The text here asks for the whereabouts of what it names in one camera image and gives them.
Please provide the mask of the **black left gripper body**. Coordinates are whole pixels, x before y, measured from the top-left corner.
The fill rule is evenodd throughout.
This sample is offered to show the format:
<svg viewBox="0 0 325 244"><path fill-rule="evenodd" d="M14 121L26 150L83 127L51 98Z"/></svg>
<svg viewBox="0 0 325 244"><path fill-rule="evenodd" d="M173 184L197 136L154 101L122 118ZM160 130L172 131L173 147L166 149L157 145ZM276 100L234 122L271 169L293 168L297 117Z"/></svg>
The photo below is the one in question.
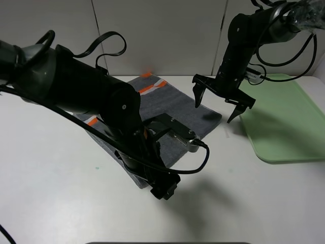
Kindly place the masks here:
<svg viewBox="0 0 325 244"><path fill-rule="evenodd" d="M160 157L159 143L143 123L112 125L111 138L122 148L117 153L127 171L147 182L155 198L168 200L173 196L180 176L167 172Z"/></svg>

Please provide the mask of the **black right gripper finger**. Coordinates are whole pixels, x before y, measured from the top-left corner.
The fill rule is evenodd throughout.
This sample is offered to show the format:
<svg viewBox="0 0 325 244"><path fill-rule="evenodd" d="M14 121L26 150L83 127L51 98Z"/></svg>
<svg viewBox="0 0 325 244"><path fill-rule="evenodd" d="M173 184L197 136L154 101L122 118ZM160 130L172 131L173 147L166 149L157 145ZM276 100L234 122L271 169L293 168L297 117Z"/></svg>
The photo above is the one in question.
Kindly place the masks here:
<svg viewBox="0 0 325 244"><path fill-rule="evenodd" d="M194 94L194 100L195 100L195 108L198 108L201 104L204 92L205 92L205 87L199 83L195 83L193 89L193 94Z"/></svg>
<svg viewBox="0 0 325 244"><path fill-rule="evenodd" d="M234 103L235 108L234 111L232 112L232 114L230 115L230 117L227 120L227 123L229 124L234 118L236 118L237 116L241 115L242 113L244 113L247 109L247 106L241 103Z"/></svg>

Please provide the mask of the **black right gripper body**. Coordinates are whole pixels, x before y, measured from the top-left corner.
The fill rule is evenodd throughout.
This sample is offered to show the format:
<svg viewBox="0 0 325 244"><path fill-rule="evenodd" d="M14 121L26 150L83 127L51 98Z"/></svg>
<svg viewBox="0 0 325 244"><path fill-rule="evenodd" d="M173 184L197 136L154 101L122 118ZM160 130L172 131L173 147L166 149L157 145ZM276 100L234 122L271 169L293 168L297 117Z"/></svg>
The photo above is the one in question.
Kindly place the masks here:
<svg viewBox="0 0 325 244"><path fill-rule="evenodd" d="M239 89L244 79L244 73L248 66L253 50L227 50L215 78L196 74L192 82L199 83L231 103L241 103L252 108L255 99Z"/></svg>

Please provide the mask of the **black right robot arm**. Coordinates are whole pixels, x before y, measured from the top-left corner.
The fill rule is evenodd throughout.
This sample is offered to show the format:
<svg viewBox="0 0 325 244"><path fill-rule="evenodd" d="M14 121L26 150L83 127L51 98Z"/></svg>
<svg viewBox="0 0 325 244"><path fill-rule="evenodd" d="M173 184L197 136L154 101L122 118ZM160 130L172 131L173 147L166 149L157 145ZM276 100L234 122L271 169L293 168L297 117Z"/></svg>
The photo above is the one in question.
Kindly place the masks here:
<svg viewBox="0 0 325 244"><path fill-rule="evenodd" d="M259 66L282 67L294 62L313 42L313 56L304 76L312 68L317 53L317 36L311 34L301 50L286 62L272 64L264 61L259 48L266 44L283 43L291 40L303 30L324 29L324 1L264 1L269 6L263 9L256 1L252 3L259 9L252 15L238 14L233 18L228 29L228 46L215 78L194 75L193 94L195 107L201 104L205 90L224 98L225 102L235 105L228 121L251 109L255 99L239 89L244 79L263 82L268 78L248 67L253 55L259 60Z"/></svg>

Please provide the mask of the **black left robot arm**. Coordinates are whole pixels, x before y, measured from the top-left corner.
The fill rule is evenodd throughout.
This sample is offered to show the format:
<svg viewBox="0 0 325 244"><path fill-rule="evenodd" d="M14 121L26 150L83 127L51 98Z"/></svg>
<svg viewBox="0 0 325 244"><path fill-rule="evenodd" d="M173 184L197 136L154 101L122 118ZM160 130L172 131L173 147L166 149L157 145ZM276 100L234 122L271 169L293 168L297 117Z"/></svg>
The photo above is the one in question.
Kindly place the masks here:
<svg viewBox="0 0 325 244"><path fill-rule="evenodd" d="M168 171L158 141L141 119L140 94L106 69L81 62L114 35L102 34L81 54L61 45L51 48L52 30L25 48L1 42L1 90L47 107L103 139L128 172L151 186L154 197L169 199L180 176Z"/></svg>

